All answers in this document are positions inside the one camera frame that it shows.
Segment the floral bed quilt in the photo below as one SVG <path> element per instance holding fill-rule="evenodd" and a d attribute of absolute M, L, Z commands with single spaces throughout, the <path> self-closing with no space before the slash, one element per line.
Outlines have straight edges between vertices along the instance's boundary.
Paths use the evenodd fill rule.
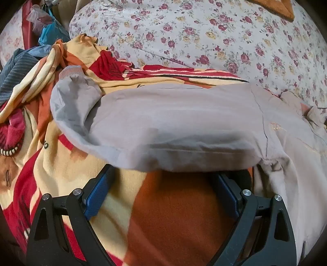
<path fill-rule="evenodd" d="M 137 67 L 228 71 L 275 94 L 291 90 L 326 107 L 326 41 L 292 2 L 292 22 L 248 1 L 92 1 L 69 34 L 96 37 Z"/>

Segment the blue grey striped garment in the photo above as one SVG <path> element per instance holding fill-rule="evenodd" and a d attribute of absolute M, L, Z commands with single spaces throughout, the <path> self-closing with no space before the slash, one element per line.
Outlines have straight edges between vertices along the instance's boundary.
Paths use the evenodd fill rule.
<path fill-rule="evenodd" d="M 22 81 L 36 63 L 50 53 L 51 48 L 51 45 L 42 45 L 28 50 L 22 50 L 20 48 L 15 50 L 1 71 L 1 105 L 10 98 L 13 88 Z"/>

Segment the dark red bag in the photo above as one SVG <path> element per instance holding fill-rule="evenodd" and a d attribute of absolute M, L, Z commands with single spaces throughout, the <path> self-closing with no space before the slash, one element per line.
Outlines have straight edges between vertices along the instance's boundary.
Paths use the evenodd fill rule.
<path fill-rule="evenodd" d="M 28 0 L 22 6 L 22 36 L 25 50 L 30 49 L 38 44 L 38 37 L 33 33 L 33 24 L 27 20 L 30 9 L 33 5 L 39 5 L 38 0 Z"/>

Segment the light grey jacket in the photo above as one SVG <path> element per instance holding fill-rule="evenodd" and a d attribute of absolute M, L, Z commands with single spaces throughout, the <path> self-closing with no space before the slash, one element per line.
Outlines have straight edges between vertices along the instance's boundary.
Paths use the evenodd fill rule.
<path fill-rule="evenodd" d="M 326 229 L 326 122 L 292 92 L 249 83 L 159 83 L 104 95 L 78 66 L 50 97 L 53 118 L 82 151 L 118 168 L 208 172 L 254 167 L 254 192 L 281 195 L 304 259 Z"/>

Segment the brown orange cushion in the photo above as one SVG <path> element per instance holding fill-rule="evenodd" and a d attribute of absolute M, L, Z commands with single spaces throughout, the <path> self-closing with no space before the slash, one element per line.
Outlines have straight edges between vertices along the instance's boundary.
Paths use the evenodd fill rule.
<path fill-rule="evenodd" d="M 294 20 L 294 12 L 290 0 L 251 0 L 265 9 L 277 14 L 278 16 L 292 22 Z"/>

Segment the teal plastic bag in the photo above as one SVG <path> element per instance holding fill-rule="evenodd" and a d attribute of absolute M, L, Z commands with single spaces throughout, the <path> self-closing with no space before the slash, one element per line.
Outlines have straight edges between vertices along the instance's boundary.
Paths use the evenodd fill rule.
<path fill-rule="evenodd" d="M 38 44 L 53 45 L 58 39 L 61 39 L 63 42 L 68 42 L 70 41 L 70 36 L 64 27 L 57 20 L 54 20 L 51 24 L 46 25 L 42 29 Z"/>

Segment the orange red yellow blanket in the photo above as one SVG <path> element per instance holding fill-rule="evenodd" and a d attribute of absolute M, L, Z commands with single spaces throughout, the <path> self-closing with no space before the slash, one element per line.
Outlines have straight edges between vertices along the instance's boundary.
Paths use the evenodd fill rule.
<path fill-rule="evenodd" d="M 213 69 L 136 68 L 85 34 L 56 41 L 1 105 L 1 214 L 22 251 L 42 195 L 68 195 L 105 164 L 75 147 L 52 118 L 52 89 L 73 65 L 100 86 L 101 95 L 150 84 L 208 89 L 241 82 Z M 206 265 L 233 224 L 201 174 L 123 169 L 91 220 L 116 265 Z"/>

